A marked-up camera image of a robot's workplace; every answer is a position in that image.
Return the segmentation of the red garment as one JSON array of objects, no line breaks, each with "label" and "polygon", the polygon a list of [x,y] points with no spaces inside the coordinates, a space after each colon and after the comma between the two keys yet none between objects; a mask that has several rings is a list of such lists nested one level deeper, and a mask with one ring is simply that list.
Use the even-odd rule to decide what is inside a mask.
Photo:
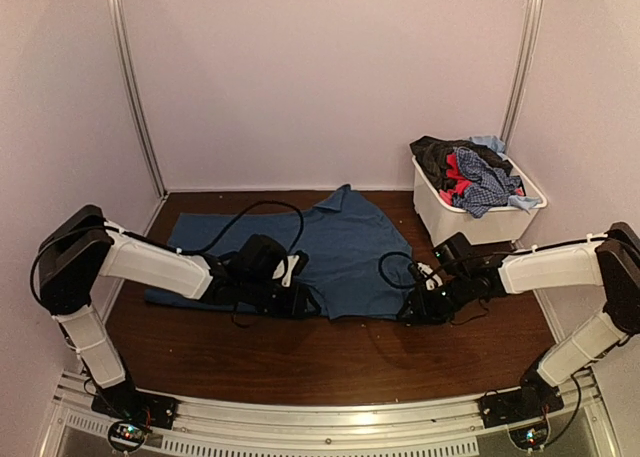
[{"label": "red garment", "polygon": [[472,182],[461,173],[455,153],[447,155],[445,162],[447,168],[439,195],[445,203],[452,205],[455,197],[464,196]]}]

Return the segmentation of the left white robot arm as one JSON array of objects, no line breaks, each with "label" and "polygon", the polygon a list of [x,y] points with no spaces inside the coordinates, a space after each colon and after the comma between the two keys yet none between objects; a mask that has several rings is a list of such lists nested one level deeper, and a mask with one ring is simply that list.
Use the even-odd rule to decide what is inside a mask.
[{"label": "left white robot arm", "polygon": [[311,289],[298,277],[309,262],[295,244],[253,234],[220,256],[216,235],[200,249],[158,244],[107,220],[95,205],[72,215],[39,246],[29,273],[34,300],[69,340],[106,406],[123,421],[137,419],[144,401],[93,307],[99,277],[114,277],[174,293],[209,306],[248,305],[260,314],[302,319],[320,314]]}]

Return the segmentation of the blue checkered shirt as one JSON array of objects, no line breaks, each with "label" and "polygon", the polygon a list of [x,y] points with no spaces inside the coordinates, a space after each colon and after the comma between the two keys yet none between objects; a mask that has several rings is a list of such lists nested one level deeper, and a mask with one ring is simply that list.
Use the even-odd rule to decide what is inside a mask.
[{"label": "blue checkered shirt", "polygon": [[493,168],[474,151],[459,147],[455,150],[461,173],[472,184],[463,197],[455,197],[453,206],[467,211],[479,219],[495,207],[505,207],[509,198],[517,194],[522,180],[517,175],[507,175],[501,168]]}]

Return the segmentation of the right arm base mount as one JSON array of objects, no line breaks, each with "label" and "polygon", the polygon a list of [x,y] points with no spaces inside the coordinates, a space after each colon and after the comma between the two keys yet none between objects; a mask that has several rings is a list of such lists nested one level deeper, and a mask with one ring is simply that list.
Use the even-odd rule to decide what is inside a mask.
[{"label": "right arm base mount", "polygon": [[564,408],[558,386],[550,385],[533,368],[525,372],[514,390],[489,390],[477,404],[485,428],[542,418]]}]

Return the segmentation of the aluminium corner post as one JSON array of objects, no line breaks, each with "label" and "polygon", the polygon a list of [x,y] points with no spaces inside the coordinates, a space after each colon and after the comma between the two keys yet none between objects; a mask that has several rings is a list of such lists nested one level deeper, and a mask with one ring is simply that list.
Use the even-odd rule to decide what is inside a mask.
[{"label": "aluminium corner post", "polygon": [[161,175],[157,155],[149,133],[139,85],[136,78],[133,55],[128,38],[123,0],[107,0],[114,31],[116,52],[124,82],[126,99],[129,105],[136,136],[141,148],[143,160],[151,178],[154,193],[159,199],[168,195]]},{"label": "aluminium corner post", "polygon": [[527,78],[539,35],[544,0],[526,0],[520,45],[500,138],[508,147],[513,139]]}]

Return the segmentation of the light blue garment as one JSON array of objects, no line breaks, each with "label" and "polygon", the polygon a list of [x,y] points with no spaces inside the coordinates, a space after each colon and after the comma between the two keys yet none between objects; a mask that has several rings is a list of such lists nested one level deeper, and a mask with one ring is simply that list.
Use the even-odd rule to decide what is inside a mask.
[{"label": "light blue garment", "polygon": [[504,154],[506,151],[506,144],[495,135],[471,136],[468,140],[475,145],[487,147],[496,154]]}]

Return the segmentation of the front aluminium rail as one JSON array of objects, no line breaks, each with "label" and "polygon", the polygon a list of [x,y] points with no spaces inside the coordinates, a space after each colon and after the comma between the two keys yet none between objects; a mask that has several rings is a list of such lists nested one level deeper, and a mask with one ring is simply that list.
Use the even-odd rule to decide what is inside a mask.
[{"label": "front aluminium rail", "polygon": [[[516,425],[486,427],[480,395],[366,406],[268,406],[175,397],[171,429],[153,428],[131,456],[621,456],[597,385],[580,376],[581,407],[542,451],[511,440]],[[35,456],[123,456],[91,410],[84,379],[63,374]]]}]

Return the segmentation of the left aluminium corner post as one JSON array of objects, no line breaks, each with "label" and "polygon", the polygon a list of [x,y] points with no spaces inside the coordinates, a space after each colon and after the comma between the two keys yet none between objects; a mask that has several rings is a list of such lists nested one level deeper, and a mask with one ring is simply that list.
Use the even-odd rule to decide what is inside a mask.
[{"label": "left aluminium corner post", "polygon": [[141,148],[143,160],[151,178],[154,193],[159,199],[168,195],[161,175],[157,155],[149,133],[139,85],[136,78],[133,55],[128,38],[123,0],[107,0],[114,31],[116,52],[124,82],[126,99],[129,105],[136,136]]}]

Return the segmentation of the right aluminium corner post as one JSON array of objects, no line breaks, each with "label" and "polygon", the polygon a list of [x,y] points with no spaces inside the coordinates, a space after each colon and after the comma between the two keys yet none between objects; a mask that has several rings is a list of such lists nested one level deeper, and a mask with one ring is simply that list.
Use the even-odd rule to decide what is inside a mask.
[{"label": "right aluminium corner post", "polygon": [[544,0],[526,0],[520,45],[500,138],[508,147],[513,139],[527,78],[539,35]]}]

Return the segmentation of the black garment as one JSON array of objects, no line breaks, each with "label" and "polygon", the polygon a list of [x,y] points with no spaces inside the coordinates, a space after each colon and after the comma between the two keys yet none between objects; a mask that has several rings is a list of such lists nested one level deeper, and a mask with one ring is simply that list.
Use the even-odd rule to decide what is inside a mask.
[{"label": "black garment", "polygon": [[456,180],[447,172],[453,167],[447,162],[447,157],[456,148],[464,147],[474,151],[493,168],[501,168],[507,175],[513,170],[513,165],[486,145],[476,144],[470,140],[441,140],[431,136],[423,136],[409,144],[413,156],[423,170],[433,187],[440,191],[452,190]]}]

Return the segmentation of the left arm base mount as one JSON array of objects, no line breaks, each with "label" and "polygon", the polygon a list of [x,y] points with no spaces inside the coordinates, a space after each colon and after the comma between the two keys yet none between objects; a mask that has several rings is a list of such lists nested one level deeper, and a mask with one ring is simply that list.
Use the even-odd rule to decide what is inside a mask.
[{"label": "left arm base mount", "polygon": [[97,384],[91,410],[112,418],[133,422],[144,427],[171,430],[177,400],[173,397],[137,389],[128,370],[125,380],[111,387]]}]

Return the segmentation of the blue polo shirt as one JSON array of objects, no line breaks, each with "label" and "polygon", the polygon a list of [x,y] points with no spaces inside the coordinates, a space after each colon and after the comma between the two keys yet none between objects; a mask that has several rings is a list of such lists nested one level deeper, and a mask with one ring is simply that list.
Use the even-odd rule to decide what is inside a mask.
[{"label": "blue polo shirt", "polygon": [[412,248],[389,218],[361,193],[344,185],[302,212],[243,216],[213,247],[214,255],[237,251],[253,234],[296,248],[309,262],[299,279],[322,306],[321,316],[393,320],[412,286]]}]

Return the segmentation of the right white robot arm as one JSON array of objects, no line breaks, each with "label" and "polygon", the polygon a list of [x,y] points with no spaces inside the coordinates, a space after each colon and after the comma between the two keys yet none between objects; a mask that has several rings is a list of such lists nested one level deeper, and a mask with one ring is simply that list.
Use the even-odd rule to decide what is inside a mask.
[{"label": "right white robot arm", "polygon": [[519,417],[535,417],[551,391],[639,332],[639,237],[617,222],[602,234],[511,252],[483,253],[457,232],[433,250],[439,265],[412,263],[411,291],[396,317],[407,324],[440,325],[475,300],[580,286],[605,293],[595,312],[525,372],[513,396]]}]

